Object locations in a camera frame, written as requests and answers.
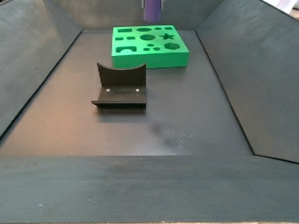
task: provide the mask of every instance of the gray wall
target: gray wall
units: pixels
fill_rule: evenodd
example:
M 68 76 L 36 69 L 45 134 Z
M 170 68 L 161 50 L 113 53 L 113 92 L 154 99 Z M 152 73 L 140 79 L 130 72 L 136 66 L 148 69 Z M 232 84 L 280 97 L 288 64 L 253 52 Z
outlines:
M 42 84 L 80 28 L 52 3 L 0 5 L 0 136 Z
M 148 25 L 142 21 L 141 0 L 53 0 L 85 30 L 113 26 Z M 166 0 L 160 24 L 194 30 L 221 0 Z
M 254 153 L 299 163 L 299 22 L 225 0 L 197 33 Z

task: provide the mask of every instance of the circular hole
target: circular hole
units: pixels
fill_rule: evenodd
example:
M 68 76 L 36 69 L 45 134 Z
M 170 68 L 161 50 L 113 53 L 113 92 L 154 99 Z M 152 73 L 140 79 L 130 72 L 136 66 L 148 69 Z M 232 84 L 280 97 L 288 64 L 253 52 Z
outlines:
M 153 35 L 149 35 L 149 34 L 145 34 L 140 37 L 141 40 L 153 40 L 154 39 L 154 36 Z
M 138 28 L 136 29 L 138 32 L 149 32 L 152 29 L 150 28 Z
M 168 43 L 164 45 L 164 48 L 165 49 L 169 49 L 169 50 L 176 50 L 180 48 L 180 45 L 174 44 L 174 43 Z

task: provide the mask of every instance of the black plastic holder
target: black plastic holder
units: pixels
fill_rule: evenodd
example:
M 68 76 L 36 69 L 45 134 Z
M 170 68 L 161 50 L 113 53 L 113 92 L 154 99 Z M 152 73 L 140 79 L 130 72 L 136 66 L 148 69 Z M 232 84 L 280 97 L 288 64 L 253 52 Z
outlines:
M 101 83 L 97 107 L 145 107 L 145 64 L 130 69 L 114 69 L 97 63 Z

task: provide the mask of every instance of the star-shaped hole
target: star-shaped hole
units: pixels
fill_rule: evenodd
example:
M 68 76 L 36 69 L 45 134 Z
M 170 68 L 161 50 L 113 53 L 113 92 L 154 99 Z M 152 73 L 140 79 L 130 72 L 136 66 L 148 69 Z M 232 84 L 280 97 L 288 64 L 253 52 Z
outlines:
M 162 39 L 173 39 L 173 35 L 169 35 L 165 33 L 162 36 L 160 36 Z

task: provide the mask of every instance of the cutout hole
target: cutout hole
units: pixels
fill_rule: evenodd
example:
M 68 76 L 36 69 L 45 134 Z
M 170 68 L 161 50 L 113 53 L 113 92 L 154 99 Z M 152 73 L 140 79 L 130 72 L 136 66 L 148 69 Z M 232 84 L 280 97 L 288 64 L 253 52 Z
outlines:
M 168 43 L 165 45 L 162 45 L 165 49 L 169 49 L 169 50 L 176 50 L 180 48 L 180 45 L 174 44 L 174 43 Z
M 149 34 L 145 34 L 140 37 L 141 40 L 153 40 L 154 39 L 154 36 L 153 35 L 149 35 Z
M 138 32 L 149 32 L 152 29 L 150 28 L 138 28 L 136 29 Z
M 116 48 L 116 52 L 117 53 L 121 53 L 122 51 L 126 51 L 128 53 L 129 52 L 136 52 L 136 47 L 134 46 L 120 46 Z
M 118 29 L 117 32 L 130 32 L 132 29 Z

